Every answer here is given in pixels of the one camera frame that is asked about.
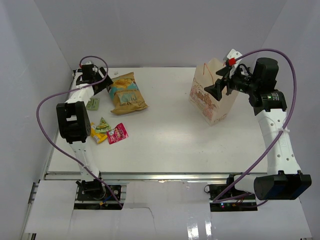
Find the brown chips bag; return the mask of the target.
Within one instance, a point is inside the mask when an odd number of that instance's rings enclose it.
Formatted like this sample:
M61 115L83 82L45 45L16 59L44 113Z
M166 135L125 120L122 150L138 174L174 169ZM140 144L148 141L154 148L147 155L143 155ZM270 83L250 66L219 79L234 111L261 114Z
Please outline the brown chips bag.
M135 81L134 72L113 78L112 81L113 83L106 88L114 105L111 113L119 116L149 107Z

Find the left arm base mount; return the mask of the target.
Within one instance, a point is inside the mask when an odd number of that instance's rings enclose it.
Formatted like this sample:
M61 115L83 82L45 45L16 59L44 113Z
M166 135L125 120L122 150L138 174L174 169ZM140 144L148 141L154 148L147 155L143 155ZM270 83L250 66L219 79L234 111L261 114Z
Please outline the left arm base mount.
M75 210L121 210L122 207L115 200L121 200L121 185L109 185L110 190L100 181L79 181L74 202Z

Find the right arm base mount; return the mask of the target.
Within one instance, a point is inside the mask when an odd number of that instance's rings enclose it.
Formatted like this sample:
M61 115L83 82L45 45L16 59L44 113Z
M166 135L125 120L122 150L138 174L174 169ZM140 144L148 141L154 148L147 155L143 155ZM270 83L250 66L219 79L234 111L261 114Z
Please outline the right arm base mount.
M209 195L210 211L212 213L257 211L258 207L256 206L255 195L248 195L243 190L235 189L234 186L218 199L220 202L214 201L214 199L233 182L234 175L230 174L226 178L225 183L211 183L204 187L203 191Z

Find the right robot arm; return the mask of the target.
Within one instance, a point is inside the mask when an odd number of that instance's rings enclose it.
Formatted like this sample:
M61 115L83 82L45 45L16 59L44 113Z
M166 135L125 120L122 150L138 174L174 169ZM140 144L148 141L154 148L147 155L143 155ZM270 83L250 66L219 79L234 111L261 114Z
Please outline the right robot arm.
M249 167L241 175L231 177L214 201L224 194L236 200L244 192L254 194L261 201L295 200L311 186L312 179L302 173L293 152L287 128L292 112L287 111L284 94L276 89L278 62L258 58L253 72L246 74L240 67L234 58L226 60L225 66L216 72L219 78L204 90L218 101L222 99L223 89L228 95L237 91L249 96L266 147L258 161L267 158L267 174L254 176L250 173L253 167Z

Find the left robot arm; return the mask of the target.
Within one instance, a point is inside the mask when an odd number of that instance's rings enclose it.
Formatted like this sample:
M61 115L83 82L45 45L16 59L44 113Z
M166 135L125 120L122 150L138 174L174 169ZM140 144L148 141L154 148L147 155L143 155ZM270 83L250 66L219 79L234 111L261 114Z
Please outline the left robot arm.
M80 67L81 75L75 80L75 91L64 103L56 106L60 136L71 147L80 169L81 180L91 182L100 176L87 137L91 135L91 122L86 109L90 99L112 84L103 67L88 61Z

